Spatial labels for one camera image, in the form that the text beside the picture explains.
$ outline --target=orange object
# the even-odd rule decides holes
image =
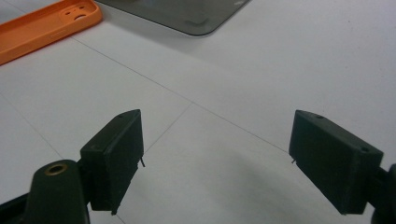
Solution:
[[[0,65],[102,20],[92,0],[63,0],[0,24]]]

